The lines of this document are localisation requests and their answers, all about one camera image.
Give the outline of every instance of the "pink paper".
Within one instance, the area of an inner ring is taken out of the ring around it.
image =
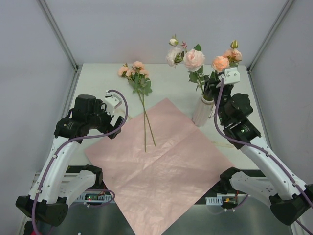
[[[143,114],[114,140],[103,138],[86,150],[103,169],[106,186],[137,235],[160,235],[220,179],[232,163],[169,99],[147,111],[144,152]]]

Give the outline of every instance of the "gray wall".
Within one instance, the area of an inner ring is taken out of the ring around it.
[[[269,139],[277,155],[313,183],[313,1],[292,6],[252,71]],[[313,210],[305,214],[313,231]]]
[[[237,39],[248,65],[286,0],[47,0],[82,63],[166,63],[173,34],[206,63]]]
[[[35,0],[0,1],[0,234],[15,234],[15,207],[41,170],[73,69]]]

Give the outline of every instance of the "white vase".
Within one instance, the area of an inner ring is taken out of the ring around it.
[[[197,105],[192,115],[192,121],[197,127],[204,126],[209,119],[214,107],[214,101],[208,101],[201,97],[197,101]]]

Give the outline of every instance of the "flower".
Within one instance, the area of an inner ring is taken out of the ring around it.
[[[172,38],[172,39],[170,40],[170,45],[171,45],[171,46],[177,46],[177,45],[178,45],[177,39],[176,39],[176,38]]]
[[[145,77],[149,76],[149,72],[147,70],[144,70],[144,69],[139,70],[139,73],[142,75],[145,75]]]
[[[241,61],[243,55],[237,49],[230,48],[224,52],[223,57],[228,58],[229,60]]]
[[[130,69],[127,70],[125,75],[127,77],[130,77],[130,76],[134,75],[135,73],[136,73],[136,71],[133,68],[130,68]]]
[[[184,56],[185,66],[191,72],[195,72],[198,69],[200,69],[200,67],[204,65],[204,61],[205,61],[205,56],[203,52],[195,50],[195,49],[191,49]]]
[[[230,43],[230,47],[231,47],[232,49],[238,48],[238,42],[237,42],[237,40],[232,41],[232,42]]]
[[[167,56],[166,56],[166,61],[168,63],[169,66],[176,66],[175,63],[175,58],[178,54],[181,54],[182,49],[179,47],[173,47],[170,49],[170,51],[168,52]]]
[[[119,70],[118,70],[118,75],[120,76],[120,77],[122,77],[123,75],[125,75],[126,74],[126,72],[128,71],[128,67],[125,67],[125,66],[122,66]]]
[[[218,72],[222,72],[223,69],[229,67],[229,60],[224,56],[217,56],[212,61],[212,68],[217,70]]]
[[[140,61],[133,62],[133,67],[137,68],[137,69],[144,69],[145,68],[144,64]]]

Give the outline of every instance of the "white table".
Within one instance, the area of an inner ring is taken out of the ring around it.
[[[120,91],[126,98],[129,106],[129,116],[135,117],[142,113],[142,105],[126,78],[117,76],[118,69],[122,64],[84,64],[75,90],[74,99],[71,107],[74,107],[75,98],[80,94],[94,95],[96,98],[103,99],[105,91],[115,89]],[[184,65],[178,65],[176,68],[169,67],[167,64],[146,64],[149,71],[149,78],[152,81],[153,92],[145,98],[146,108],[150,108],[163,100],[169,98],[183,113],[192,117],[195,105],[200,97],[200,89],[196,91],[196,84],[188,82],[188,73]],[[205,74],[210,74],[212,68],[205,65],[203,69]],[[233,88],[232,94],[248,94],[253,113],[249,120],[264,136],[260,116],[255,103],[255,98],[250,85],[249,77],[245,66],[239,66],[241,82]],[[124,106],[117,110],[117,115],[124,116]],[[239,169],[258,169],[258,167],[241,151],[229,144],[222,136],[218,134],[214,126],[214,120],[211,118],[200,130],[215,143],[215,145],[224,153],[229,160]],[[89,135],[99,135],[97,130],[91,130]],[[84,150],[99,139],[84,140],[80,148],[75,153],[70,165],[90,164],[85,156]]]

